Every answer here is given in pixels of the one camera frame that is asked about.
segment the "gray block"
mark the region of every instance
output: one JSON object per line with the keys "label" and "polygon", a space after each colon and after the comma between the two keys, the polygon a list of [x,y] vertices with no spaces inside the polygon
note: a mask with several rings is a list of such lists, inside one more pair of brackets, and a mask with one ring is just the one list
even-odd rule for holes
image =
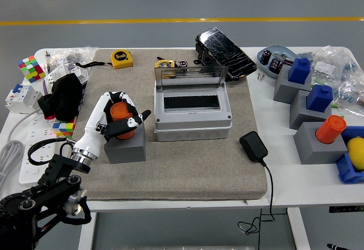
{"label": "gray block", "polygon": [[299,90],[294,98],[289,114],[289,128],[298,129],[303,122],[324,122],[331,115],[331,107],[328,106],[325,112],[315,112],[306,108],[307,91]]}
{"label": "gray block", "polygon": [[275,82],[273,100],[290,104],[294,100],[298,91],[310,91],[311,90],[311,77],[312,72],[310,72],[306,78],[305,84],[298,84],[295,82],[288,81],[288,73],[291,66],[283,65],[279,72],[279,76]]}
{"label": "gray block", "polygon": [[323,122],[305,122],[293,136],[303,165],[335,163],[345,152],[346,145],[338,136],[332,144],[323,144],[315,136]]}
{"label": "gray block", "polygon": [[128,140],[110,139],[104,145],[104,150],[110,163],[143,162],[146,160],[146,131],[144,124],[135,130]]}

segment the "black power adapter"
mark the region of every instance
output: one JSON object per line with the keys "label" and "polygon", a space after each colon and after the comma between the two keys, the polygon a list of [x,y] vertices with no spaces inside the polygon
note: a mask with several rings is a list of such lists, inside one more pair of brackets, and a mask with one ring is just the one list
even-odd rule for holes
{"label": "black power adapter", "polygon": [[252,131],[245,134],[239,139],[239,142],[252,162],[266,166],[263,159],[268,155],[268,150],[257,132]]}

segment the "yellow lemon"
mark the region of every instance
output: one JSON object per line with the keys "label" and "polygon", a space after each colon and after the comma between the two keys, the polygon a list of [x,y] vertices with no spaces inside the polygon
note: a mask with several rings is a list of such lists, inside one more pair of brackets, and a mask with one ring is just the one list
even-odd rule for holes
{"label": "yellow lemon", "polygon": [[364,171],[364,138],[353,138],[346,147],[353,166],[358,171]]}

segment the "orange container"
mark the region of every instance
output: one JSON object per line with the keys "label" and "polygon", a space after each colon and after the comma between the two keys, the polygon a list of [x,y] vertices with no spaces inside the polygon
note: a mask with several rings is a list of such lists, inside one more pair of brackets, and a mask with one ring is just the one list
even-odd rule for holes
{"label": "orange container", "polygon": [[329,116],[316,131],[316,138],[324,144],[331,144],[346,129],[346,122],[337,115]]}
{"label": "orange container", "polygon": [[[127,110],[126,103],[124,103],[124,102],[115,103],[110,109],[110,114],[111,114],[113,121],[118,121],[121,119],[130,118],[133,116],[133,114]],[[131,131],[128,133],[121,134],[121,135],[117,136],[117,138],[119,138],[120,140],[126,140],[126,139],[131,138],[133,135],[134,135],[134,131]]]}

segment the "clear plastic lid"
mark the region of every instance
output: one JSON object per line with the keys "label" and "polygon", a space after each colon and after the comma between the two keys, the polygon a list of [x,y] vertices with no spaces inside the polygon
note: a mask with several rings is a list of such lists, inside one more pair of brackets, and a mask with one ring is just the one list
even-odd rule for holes
{"label": "clear plastic lid", "polygon": [[155,68],[157,89],[218,88],[224,85],[228,66]]}

